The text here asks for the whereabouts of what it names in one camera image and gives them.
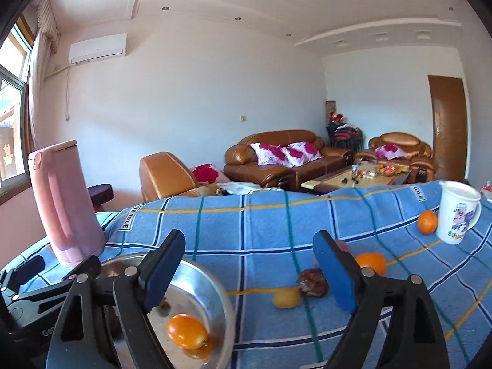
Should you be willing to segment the wooden coffee table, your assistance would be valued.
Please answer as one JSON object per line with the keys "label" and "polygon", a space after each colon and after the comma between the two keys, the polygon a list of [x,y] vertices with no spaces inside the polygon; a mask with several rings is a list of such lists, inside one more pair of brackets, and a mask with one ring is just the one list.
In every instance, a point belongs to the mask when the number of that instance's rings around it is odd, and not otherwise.
{"label": "wooden coffee table", "polygon": [[337,172],[303,182],[301,188],[321,195],[344,188],[402,185],[409,180],[410,175],[410,167],[407,165],[361,161]]}

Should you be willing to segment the blue plaid tablecloth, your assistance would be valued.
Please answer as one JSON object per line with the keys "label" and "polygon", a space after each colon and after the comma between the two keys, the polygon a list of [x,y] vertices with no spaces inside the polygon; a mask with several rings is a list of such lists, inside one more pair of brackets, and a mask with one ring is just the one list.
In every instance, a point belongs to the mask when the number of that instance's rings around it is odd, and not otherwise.
{"label": "blue plaid tablecloth", "polygon": [[236,328],[230,367],[317,367],[334,350],[349,314],[332,296],[290,310],[275,308],[271,299],[315,267],[314,234],[326,230],[354,255],[383,255],[389,277],[423,278],[450,365],[463,368],[491,330],[491,205],[483,203],[479,222],[451,246],[417,228],[419,214],[437,211],[440,199],[438,182],[326,196],[175,196],[98,214],[107,239],[101,259],[152,251],[178,229],[186,257],[207,268],[230,295]]}

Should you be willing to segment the dark brown mangosteen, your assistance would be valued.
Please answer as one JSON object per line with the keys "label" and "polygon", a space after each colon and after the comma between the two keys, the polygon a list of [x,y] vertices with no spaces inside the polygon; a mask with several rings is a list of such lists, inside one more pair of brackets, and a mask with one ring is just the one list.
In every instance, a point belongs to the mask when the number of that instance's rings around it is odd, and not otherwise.
{"label": "dark brown mangosteen", "polygon": [[319,268],[302,271],[297,277],[300,291],[307,296],[324,297],[328,294],[329,286]]}

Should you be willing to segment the stacked dark chairs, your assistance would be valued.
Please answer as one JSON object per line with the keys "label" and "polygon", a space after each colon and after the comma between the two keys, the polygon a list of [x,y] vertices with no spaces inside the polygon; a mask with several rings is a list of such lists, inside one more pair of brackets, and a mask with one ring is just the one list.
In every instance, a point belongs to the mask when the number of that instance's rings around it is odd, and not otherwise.
{"label": "stacked dark chairs", "polygon": [[329,122],[326,130],[330,147],[349,149],[353,153],[363,150],[363,132],[359,128],[345,122]]}

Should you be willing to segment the small orange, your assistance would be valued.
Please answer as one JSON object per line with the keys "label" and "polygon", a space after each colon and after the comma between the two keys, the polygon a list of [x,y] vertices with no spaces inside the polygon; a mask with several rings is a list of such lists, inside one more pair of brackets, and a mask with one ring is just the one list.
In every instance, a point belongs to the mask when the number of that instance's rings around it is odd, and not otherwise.
{"label": "small orange", "polygon": [[208,331],[196,317],[180,313],[173,316],[166,324],[166,331],[171,341],[185,350],[201,348],[208,340]]}

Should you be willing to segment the long brown leather sofa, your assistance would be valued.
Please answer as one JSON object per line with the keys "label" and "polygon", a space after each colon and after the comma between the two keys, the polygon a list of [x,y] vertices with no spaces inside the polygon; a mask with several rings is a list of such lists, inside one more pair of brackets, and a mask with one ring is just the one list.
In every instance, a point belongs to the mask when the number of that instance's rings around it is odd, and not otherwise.
{"label": "long brown leather sofa", "polygon": [[301,184],[347,167],[348,149],[327,147],[308,130],[255,133],[225,153],[225,175],[235,182],[296,191]]}

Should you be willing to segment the pink floral cushion near chair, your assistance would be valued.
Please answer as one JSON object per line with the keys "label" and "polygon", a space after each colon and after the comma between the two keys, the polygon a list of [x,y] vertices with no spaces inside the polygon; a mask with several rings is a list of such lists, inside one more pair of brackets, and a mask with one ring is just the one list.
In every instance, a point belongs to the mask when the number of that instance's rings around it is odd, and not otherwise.
{"label": "pink floral cushion near chair", "polygon": [[191,168],[192,175],[199,183],[215,184],[230,182],[230,179],[212,163],[204,163]]}

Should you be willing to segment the small yellow round fruit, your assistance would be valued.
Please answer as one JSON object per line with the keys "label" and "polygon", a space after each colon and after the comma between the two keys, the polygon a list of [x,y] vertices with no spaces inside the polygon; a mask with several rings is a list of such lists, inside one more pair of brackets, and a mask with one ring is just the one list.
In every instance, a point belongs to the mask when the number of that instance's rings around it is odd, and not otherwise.
{"label": "small yellow round fruit", "polygon": [[300,304],[299,288],[281,288],[272,297],[272,303],[279,309],[292,309]]}

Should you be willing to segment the purple red onion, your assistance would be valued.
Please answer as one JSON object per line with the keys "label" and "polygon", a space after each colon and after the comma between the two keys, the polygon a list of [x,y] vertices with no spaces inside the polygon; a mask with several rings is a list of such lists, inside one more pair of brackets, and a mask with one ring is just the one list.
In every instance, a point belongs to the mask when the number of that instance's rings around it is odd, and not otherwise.
{"label": "purple red onion", "polygon": [[341,251],[350,253],[350,249],[347,243],[343,242],[340,239],[335,239],[334,242]]}

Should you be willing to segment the pink electric kettle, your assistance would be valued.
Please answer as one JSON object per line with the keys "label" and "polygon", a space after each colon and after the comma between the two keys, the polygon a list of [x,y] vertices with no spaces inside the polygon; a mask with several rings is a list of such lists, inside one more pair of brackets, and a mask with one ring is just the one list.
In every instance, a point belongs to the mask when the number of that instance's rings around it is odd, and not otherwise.
{"label": "pink electric kettle", "polygon": [[74,268],[99,255],[106,238],[84,181],[77,142],[36,150],[27,165],[39,216],[58,262]]}

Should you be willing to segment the white wall air conditioner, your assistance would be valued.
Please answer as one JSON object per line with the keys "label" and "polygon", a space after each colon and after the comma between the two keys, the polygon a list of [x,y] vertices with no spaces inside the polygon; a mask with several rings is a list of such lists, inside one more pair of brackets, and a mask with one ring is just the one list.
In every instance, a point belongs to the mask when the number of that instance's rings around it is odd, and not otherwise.
{"label": "white wall air conditioner", "polygon": [[128,34],[113,34],[74,42],[69,49],[68,62],[79,65],[96,60],[126,55]]}

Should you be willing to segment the window with frame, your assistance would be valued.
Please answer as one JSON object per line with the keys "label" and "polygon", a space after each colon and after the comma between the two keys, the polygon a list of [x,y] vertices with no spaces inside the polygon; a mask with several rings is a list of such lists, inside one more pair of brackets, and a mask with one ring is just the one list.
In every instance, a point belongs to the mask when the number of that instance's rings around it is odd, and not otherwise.
{"label": "window with frame", "polygon": [[20,15],[1,44],[1,202],[30,186],[27,73],[34,34]]}

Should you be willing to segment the large orange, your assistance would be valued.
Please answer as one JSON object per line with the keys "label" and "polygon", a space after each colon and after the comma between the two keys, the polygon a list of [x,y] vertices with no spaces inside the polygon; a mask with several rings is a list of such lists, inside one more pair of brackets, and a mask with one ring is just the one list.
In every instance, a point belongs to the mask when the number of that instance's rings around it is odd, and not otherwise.
{"label": "large orange", "polygon": [[386,273],[387,264],[381,253],[361,253],[355,257],[355,261],[361,268],[371,268],[380,276],[383,276]]}

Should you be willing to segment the brown wooden door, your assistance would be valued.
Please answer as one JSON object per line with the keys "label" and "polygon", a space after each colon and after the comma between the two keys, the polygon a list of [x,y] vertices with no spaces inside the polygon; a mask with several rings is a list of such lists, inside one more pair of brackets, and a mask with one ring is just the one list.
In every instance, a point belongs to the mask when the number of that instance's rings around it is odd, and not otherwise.
{"label": "brown wooden door", "polygon": [[458,77],[429,75],[436,177],[462,182],[468,156],[465,87]]}

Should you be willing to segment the silver metal plate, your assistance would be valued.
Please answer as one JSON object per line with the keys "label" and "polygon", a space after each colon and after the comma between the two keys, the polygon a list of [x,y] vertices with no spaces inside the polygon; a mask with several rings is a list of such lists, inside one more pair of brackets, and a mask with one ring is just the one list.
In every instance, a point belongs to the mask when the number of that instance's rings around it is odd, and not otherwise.
{"label": "silver metal plate", "polygon": [[[168,321],[177,314],[196,317],[207,328],[212,346],[200,352],[186,351],[171,341]],[[148,319],[175,368],[228,368],[235,337],[235,312],[219,280],[197,262],[184,258],[173,275],[163,307],[155,307]]]}

